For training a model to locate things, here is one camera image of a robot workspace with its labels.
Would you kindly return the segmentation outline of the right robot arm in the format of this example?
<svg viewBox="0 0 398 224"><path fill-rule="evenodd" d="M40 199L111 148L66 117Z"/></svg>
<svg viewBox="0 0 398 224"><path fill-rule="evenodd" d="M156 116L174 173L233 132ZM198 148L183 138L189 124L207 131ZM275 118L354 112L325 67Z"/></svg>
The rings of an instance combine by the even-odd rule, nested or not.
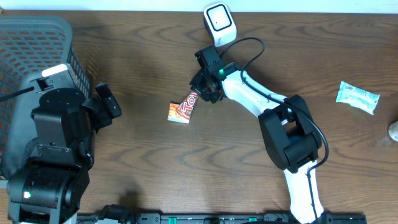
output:
<svg viewBox="0 0 398 224"><path fill-rule="evenodd" d="M224 97L236 101L258 119L266 151L284 172L291 214L299 223L320 222L324 209L315 169L322 136L303 98L268 90L243 67L226 63L212 45L197 51L195 58L200 70L190 82L191 89L212 103Z"/></svg>

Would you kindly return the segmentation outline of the green lid jar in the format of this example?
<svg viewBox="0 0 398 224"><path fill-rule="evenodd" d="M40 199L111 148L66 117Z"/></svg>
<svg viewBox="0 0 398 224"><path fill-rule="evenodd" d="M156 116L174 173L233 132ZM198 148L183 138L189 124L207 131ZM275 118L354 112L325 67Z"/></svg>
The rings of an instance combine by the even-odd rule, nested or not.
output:
<svg viewBox="0 0 398 224"><path fill-rule="evenodd" d="M388 127L388 134L392 140L398 141L398 121L391 123Z"/></svg>

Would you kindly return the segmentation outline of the teal snack packet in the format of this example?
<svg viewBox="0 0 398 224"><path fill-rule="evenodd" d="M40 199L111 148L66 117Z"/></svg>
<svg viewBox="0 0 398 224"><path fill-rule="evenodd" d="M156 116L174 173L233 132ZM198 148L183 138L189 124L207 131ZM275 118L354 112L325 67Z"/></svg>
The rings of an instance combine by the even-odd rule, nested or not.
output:
<svg viewBox="0 0 398 224"><path fill-rule="evenodd" d="M373 115L379 98L380 95L341 81L340 88L336 96L336 102L349 104L352 107L359 108Z"/></svg>

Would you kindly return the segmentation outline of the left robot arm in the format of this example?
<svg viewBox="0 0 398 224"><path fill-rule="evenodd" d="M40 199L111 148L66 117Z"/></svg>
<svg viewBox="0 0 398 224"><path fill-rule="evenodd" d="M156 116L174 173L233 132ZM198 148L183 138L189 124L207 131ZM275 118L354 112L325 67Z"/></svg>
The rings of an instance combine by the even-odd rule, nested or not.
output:
<svg viewBox="0 0 398 224"><path fill-rule="evenodd" d="M18 91L3 162L13 223L72 223L90 182L95 134L120 117L109 86L81 89L63 63L33 74Z"/></svg>

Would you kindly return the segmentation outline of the orange tissue packet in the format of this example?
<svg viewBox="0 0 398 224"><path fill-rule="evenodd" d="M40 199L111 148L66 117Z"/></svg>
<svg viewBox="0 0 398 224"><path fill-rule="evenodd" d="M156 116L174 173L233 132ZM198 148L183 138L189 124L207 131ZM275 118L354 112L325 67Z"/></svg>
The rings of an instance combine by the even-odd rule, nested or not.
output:
<svg viewBox="0 0 398 224"><path fill-rule="evenodd" d="M184 113L179 107L180 105L177 103L169 104L169 115L167 120L188 124L190 122L190 115Z"/></svg>

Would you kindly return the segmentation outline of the red Top chocolate bar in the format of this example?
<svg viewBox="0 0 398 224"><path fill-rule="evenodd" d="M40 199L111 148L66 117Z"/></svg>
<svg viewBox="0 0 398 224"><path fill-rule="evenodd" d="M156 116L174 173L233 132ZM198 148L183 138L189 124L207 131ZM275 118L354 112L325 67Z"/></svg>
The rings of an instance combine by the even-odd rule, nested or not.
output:
<svg viewBox="0 0 398 224"><path fill-rule="evenodd" d="M192 116L193 109L196 105L198 94L191 91L190 94L183 100L183 102L177 107L176 114L177 119L181 123L189 123Z"/></svg>

